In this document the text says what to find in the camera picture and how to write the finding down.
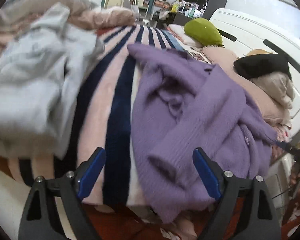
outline green cushion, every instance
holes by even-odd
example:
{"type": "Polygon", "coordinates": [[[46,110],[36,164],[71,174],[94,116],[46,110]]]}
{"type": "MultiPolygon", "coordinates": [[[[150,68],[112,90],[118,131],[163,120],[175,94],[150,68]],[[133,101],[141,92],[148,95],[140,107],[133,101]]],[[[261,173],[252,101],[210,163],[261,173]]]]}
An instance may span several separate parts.
{"type": "Polygon", "coordinates": [[[197,18],[185,25],[185,33],[199,41],[202,46],[222,46],[222,37],[217,28],[204,18],[197,18]]]}

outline metal screw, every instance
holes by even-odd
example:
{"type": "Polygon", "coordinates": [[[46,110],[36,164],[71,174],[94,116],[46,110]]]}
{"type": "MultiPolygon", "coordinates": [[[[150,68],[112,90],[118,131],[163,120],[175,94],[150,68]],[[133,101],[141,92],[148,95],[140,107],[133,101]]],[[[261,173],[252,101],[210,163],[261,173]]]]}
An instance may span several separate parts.
{"type": "Polygon", "coordinates": [[[74,172],[73,171],[68,171],[66,173],[67,178],[72,178],[74,176],[74,172]]]}
{"type": "Polygon", "coordinates": [[[262,182],[263,181],[263,177],[261,177],[260,175],[256,176],[256,180],[259,181],[259,182],[262,182]]]}
{"type": "Polygon", "coordinates": [[[43,179],[44,179],[44,177],[38,176],[38,177],[35,179],[35,181],[38,182],[38,183],[40,183],[40,182],[43,181],[43,179]]]}
{"type": "Polygon", "coordinates": [[[233,176],[233,173],[231,171],[225,171],[225,176],[227,178],[231,178],[233,176]]]}

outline purple fuzzy cardigan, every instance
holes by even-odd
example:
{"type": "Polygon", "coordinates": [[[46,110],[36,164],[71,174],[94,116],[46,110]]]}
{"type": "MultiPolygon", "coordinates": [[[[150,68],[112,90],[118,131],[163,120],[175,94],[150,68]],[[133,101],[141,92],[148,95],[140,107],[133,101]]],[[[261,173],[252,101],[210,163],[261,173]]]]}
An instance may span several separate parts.
{"type": "Polygon", "coordinates": [[[144,67],[131,123],[139,182],[163,222],[214,202],[192,162],[196,147],[238,177],[267,174],[276,132],[219,65],[141,44],[128,50],[144,67]]]}

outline pink and navy striped blanket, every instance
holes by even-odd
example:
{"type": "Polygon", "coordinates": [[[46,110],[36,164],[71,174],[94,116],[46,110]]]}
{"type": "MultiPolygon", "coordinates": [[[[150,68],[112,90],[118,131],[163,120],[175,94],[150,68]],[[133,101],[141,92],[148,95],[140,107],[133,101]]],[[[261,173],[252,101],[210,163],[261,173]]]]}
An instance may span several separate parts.
{"type": "Polygon", "coordinates": [[[114,28],[100,39],[105,43],[105,52],[78,94],[65,158],[44,155],[9,159],[9,169],[14,179],[31,186],[39,175],[50,179],[75,170],[97,147],[103,147],[106,165],[84,201],[110,206],[145,205],[130,139],[131,112],[141,71],[129,56],[127,44],[166,49],[176,48],[178,42],[165,31],[142,25],[114,28]]]}

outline beige cloth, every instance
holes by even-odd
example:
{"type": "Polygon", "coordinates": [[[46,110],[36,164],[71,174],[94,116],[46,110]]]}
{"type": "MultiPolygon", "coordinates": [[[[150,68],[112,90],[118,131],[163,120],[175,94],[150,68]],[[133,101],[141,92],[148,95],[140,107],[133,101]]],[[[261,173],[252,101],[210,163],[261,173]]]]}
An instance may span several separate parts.
{"type": "Polygon", "coordinates": [[[110,9],[84,11],[81,16],[71,16],[70,23],[85,30],[133,25],[136,21],[133,12],[127,8],[114,6],[110,9]]]}
{"type": "Polygon", "coordinates": [[[251,79],[258,87],[271,96],[285,109],[292,109],[295,97],[293,85],[287,74],[272,72],[258,78],[251,79]]]}

